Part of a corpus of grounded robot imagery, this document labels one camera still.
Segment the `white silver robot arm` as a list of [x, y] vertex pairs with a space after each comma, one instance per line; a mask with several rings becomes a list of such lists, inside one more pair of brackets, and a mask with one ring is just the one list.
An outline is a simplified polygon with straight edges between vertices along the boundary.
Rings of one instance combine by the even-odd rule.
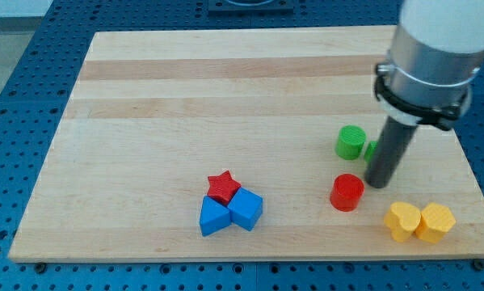
[[375, 95], [406, 126], [450, 130], [468, 111], [484, 61], [484, 0], [405, 0]]

